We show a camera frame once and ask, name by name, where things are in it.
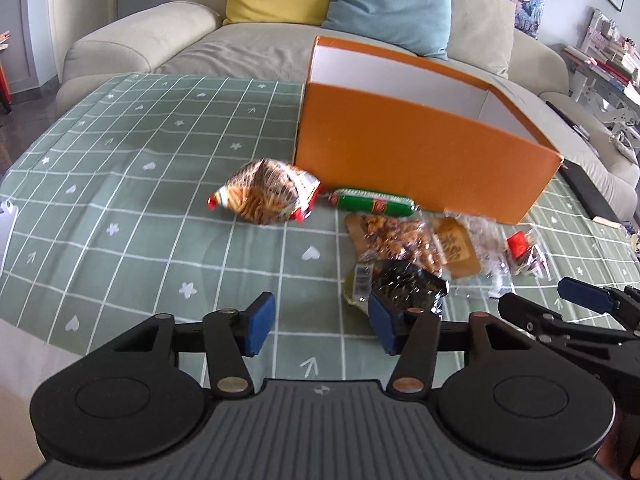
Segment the dark seaweed snack packet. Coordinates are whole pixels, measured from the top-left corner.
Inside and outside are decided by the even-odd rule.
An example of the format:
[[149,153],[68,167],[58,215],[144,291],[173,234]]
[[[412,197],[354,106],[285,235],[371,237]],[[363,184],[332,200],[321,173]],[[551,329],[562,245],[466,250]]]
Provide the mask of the dark seaweed snack packet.
[[442,315],[442,298],[449,284],[439,276],[406,260],[360,262],[347,274],[343,285],[344,299],[363,313],[376,292],[400,310],[430,311]]

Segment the clear bag of nuts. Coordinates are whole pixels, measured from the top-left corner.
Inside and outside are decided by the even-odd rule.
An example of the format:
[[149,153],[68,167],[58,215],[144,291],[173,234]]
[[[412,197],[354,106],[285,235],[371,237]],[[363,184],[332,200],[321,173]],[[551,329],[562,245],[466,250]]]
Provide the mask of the clear bag of nuts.
[[447,259],[426,220],[348,214],[345,228],[358,261],[405,261],[431,274],[444,275]]

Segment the small red snack packet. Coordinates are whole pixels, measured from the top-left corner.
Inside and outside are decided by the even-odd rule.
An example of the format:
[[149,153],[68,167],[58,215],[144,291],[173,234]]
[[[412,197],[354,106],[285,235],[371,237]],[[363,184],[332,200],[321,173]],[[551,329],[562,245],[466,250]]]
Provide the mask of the small red snack packet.
[[546,252],[532,231],[518,231],[506,238],[506,262],[513,275],[551,278]]

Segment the fries snack bag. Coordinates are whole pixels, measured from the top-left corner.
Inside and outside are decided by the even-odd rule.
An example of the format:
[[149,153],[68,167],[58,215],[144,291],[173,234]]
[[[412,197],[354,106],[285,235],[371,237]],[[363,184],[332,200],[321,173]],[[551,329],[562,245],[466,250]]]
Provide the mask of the fries snack bag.
[[321,188],[307,171],[275,159],[247,162],[207,199],[207,207],[222,207],[241,219],[265,226],[303,222]]

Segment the green sausage stick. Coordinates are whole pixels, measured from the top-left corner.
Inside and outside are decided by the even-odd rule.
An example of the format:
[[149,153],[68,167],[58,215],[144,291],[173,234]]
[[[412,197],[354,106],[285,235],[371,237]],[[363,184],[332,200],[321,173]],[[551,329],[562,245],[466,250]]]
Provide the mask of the green sausage stick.
[[360,214],[386,214],[395,218],[411,217],[418,209],[411,198],[359,188],[338,188],[329,194],[328,200],[341,210]]

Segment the clear bag white balls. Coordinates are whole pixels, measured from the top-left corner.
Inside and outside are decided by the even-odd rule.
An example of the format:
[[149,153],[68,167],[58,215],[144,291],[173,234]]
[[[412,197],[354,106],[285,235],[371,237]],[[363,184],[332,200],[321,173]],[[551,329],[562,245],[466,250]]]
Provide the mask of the clear bag white balls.
[[452,291],[465,297],[499,298],[508,288],[511,272],[497,223],[451,211],[430,221],[447,261]]

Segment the black notebook on table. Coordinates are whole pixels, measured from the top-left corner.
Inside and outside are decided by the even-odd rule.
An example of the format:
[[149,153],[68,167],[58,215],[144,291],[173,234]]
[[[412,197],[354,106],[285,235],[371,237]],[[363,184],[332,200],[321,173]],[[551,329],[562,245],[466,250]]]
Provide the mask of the black notebook on table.
[[564,159],[559,170],[590,220],[615,229],[620,227],[620,219],[581,166]]

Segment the green checked tablecloth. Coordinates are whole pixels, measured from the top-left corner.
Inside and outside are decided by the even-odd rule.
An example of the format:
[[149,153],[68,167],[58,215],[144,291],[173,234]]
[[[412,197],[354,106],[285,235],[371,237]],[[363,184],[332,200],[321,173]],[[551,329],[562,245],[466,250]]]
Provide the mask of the green checked tablecloth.
[[289,159],[302,88],[198,76],[110,80],[13,165],[17,210],[1,273],[1,385],[47,377],[155,313],[180,322],[244,308],[277,319],[255,380],[387,379],[395,361],[346,304],[354,251],[341,211],[252,226],[207,197],[255,158]]

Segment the dark book on sofa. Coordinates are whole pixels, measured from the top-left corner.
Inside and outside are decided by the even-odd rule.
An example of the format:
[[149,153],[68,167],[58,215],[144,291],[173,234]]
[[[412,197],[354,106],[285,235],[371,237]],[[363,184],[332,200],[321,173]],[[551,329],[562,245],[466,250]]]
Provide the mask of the dark book on sofa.
[[578,122],[575,122],[572,118],[568,117],[567,114],[565,114],[562,110],[559,109],[559,107],[555,106],[550,101],[547,101],[546,104],[555,112],[555,114],[559,116],[559,118],[562,119],[563,122],[565,122],[572,130],[574,130],[578,134],[578,136],[582,138],[582,140],[584,140],[588,144],[590,150],[593,151],[593,154],[595,154],[597,157],[600,156],[599,151],[590,141],[590,133],[582,125],[579,125]]

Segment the orange cardboard box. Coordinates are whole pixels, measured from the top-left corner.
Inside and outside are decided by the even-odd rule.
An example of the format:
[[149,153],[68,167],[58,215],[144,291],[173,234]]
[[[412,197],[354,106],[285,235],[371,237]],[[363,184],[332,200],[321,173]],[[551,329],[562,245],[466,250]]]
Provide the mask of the orange cardboard box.
[[427,58],[314,40],[294,162],[327,188],[517,224],[562,161],[495,84]]

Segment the white desk with books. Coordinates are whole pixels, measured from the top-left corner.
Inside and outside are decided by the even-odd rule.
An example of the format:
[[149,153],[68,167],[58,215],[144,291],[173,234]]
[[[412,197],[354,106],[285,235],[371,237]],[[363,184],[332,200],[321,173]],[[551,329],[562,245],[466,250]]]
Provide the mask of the white desk with books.
[[577,47],[563,49],[573,65],[570,96],[616,136],[639,144],[639,47],[614,20],[593,9]]

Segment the beige fabric sofa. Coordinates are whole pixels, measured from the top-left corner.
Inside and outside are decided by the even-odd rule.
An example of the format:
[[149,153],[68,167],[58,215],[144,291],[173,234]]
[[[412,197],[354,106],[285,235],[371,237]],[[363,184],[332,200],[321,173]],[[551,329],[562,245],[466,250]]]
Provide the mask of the beige fabric sofa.
[[[282,80],[306,78],[322,28],[285,23],[222,24],[226,0],[170,0],[108,24],[67,51],[56,96],[66,112],[116,75],[157,73]],[[570,76],[551,48],[514,27],[506,78],[452,58],[442,61],[495,84],[566,159],[582,167],[622,220],[638,214],[639,164],[616,150],[602,122],[568,94]],[[588,144],[546,104],[550,101],[590,133]]]

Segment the beige cushion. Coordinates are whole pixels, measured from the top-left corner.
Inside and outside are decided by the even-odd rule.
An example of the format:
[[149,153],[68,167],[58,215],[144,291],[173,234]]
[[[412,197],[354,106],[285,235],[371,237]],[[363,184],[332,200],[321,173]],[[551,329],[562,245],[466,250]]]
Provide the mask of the beige cushion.
[[506,78],[514,18],[511,0],[451,0],[448,58]]

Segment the light blue cushion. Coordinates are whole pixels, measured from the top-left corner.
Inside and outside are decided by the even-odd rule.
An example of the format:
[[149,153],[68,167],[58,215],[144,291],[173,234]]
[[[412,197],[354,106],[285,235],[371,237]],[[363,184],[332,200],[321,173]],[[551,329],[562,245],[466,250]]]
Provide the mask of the light blue cushion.
[[451,17],[452,0],[330,0],[322,27],[446,58]]

